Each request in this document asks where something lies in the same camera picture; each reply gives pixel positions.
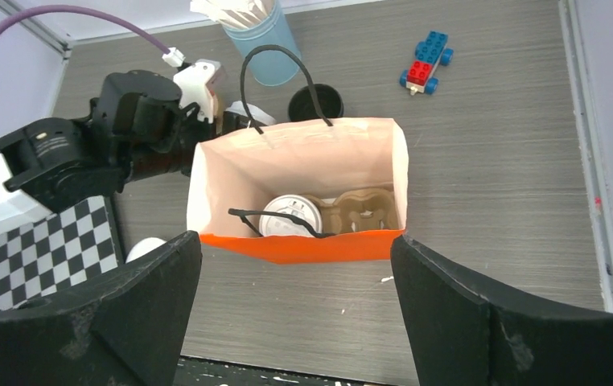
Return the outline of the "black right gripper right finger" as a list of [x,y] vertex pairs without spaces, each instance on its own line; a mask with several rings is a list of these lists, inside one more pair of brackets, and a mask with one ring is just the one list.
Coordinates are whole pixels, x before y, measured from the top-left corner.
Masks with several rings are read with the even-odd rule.
[[613,385],[613,313],[542,298],[399,236],[390,262],[422,385]]

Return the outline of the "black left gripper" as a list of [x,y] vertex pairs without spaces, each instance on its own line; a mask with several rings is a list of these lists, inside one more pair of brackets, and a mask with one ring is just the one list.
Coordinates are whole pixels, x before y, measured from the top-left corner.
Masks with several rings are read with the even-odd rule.
[[125,179],[190,176],[195,147],[234,131],[224,118],[203,118],[198,102],[154,72],[113,72],[90,101],[90,149]]

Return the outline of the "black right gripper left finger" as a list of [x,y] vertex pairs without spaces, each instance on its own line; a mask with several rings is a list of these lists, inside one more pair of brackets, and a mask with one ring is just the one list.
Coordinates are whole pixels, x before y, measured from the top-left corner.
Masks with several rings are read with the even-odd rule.
[[0,310],[0,385],[171,385],[200,279],[199,235]]

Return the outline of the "stack of white lids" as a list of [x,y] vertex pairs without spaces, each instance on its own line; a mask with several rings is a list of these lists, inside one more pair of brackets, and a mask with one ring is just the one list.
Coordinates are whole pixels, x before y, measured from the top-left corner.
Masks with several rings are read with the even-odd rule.
[[165,240],[158,237],[147,237],[143,240],[140,240],[128,252],[125,262],[130,263],[132,261],[135,261],[139,257],[146,255],[147,253],[157,249],[165,243]]

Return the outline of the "single brown cup carrier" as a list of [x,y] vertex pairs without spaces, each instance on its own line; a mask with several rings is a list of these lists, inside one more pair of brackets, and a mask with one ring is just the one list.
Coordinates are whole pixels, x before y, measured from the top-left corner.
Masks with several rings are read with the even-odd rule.
[[313,195],[305,197],[319,209],[325,233],[339,235],[400,228],[394,194],[384,188],[346,191],[331,202]]

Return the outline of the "white plastic cup lid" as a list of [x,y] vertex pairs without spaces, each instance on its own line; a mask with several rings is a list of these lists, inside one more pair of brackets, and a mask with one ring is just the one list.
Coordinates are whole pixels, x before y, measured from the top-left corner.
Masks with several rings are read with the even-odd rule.
[[323,231],[323,219],[317,206],[302,195],[281,195],[266,204],[265,214],[259,217],[259,231],[263,236],[313,236],[309,229],[294,222],[308,223],[314,232]]

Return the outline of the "orange paper takeout bag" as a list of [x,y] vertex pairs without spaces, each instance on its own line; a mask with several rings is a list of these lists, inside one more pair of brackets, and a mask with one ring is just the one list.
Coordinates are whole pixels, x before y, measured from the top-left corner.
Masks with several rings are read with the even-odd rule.
[[[339,117],[238,129],[195,147],[186,226],[203,243],[275,264],[389,258],[406,229],[409,155],[392,118]],[[327,202],[379,187],[394,194],[399,229],[263,236],[259,217],[281,195]]]

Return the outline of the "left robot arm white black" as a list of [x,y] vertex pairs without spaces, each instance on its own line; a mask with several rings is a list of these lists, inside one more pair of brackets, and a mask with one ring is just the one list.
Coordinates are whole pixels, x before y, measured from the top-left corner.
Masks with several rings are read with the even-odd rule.
[[195,146],[221,135],[223,66],[199,60],[172,78],[114,72],[88,116],[49,117],[0,138],[0,235],[127,183],[189,175]]

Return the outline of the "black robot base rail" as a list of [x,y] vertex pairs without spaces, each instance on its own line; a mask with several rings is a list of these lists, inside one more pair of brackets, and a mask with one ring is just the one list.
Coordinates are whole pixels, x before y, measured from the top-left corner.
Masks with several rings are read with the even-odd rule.
[[376,383],[181,356],[173,385],[363,386]]

